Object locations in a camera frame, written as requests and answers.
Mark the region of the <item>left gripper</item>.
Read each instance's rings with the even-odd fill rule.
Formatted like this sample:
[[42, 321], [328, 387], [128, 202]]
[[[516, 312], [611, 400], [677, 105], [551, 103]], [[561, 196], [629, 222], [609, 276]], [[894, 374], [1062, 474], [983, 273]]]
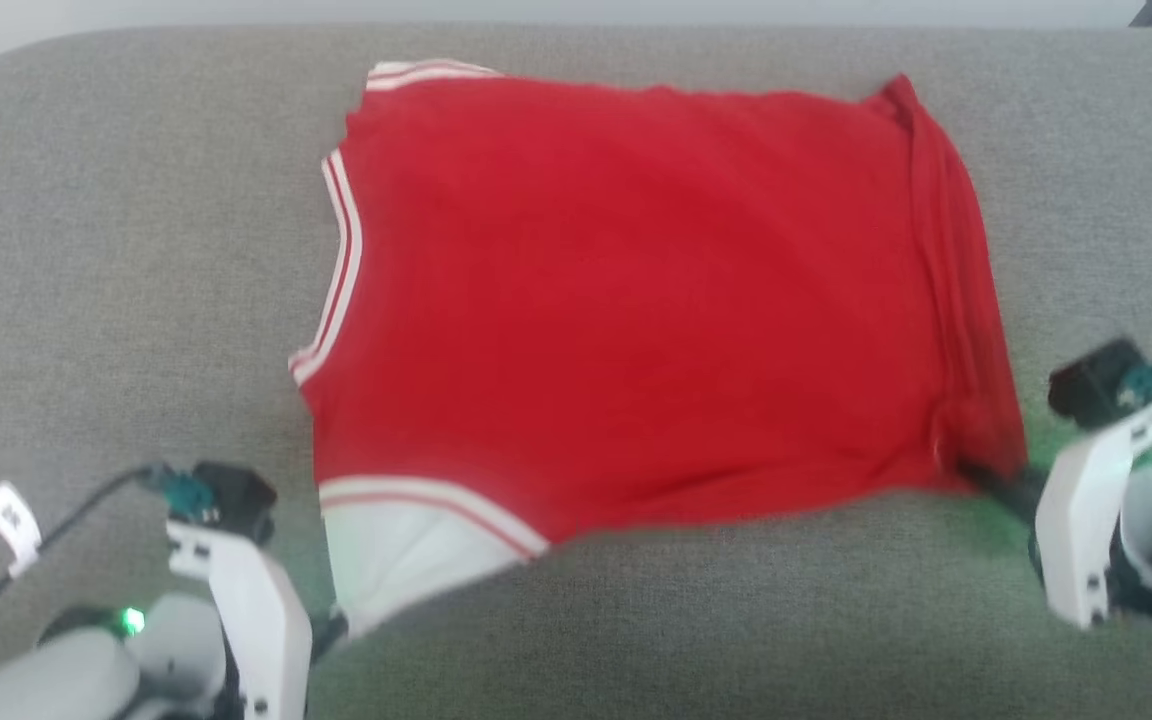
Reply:
[[59, 679], [65, 719], [302, 719], [311, 655], [348, 637], [339, 609], [311, 623], [291, 579], [259, 544], [169, 521], [173, 573], [206, 585], [207, 600], [170, 593], [141, 629], [77, 626], [41, 643]]

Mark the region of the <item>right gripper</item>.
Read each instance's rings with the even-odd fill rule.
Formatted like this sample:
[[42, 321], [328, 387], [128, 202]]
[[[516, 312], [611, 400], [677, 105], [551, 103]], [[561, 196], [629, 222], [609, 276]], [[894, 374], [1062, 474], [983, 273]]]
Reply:
[[1152, 402], [1066, 446], [1046, 486], [1032, 464], [960, 461], [957, 471], [1034, 525], [1053, 615], [1082, 630], [1117, 612], [1152, 617]]

